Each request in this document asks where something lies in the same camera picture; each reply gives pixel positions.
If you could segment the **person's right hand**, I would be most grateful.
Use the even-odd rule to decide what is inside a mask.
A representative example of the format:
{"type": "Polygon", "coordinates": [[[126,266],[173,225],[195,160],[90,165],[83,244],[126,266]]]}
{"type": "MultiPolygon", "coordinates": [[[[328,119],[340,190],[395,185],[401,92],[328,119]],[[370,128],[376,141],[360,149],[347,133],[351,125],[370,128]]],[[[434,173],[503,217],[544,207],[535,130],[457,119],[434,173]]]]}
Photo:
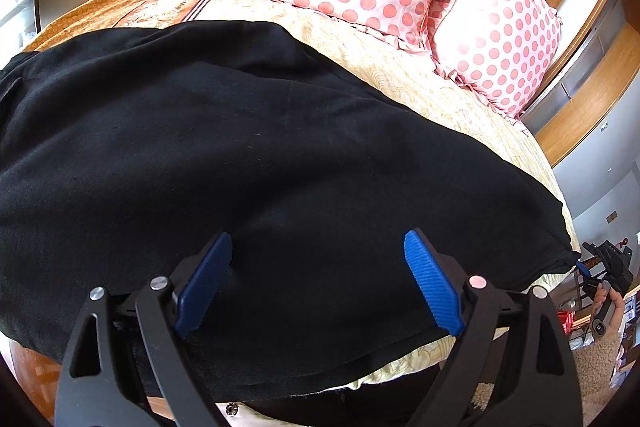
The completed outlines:
{"type": "Polygon", "coordinates": [[[608,282],[598,285],[591,310],[591,332],[595,340],[616,336],[620,332],[625,300],[608,282]]]}

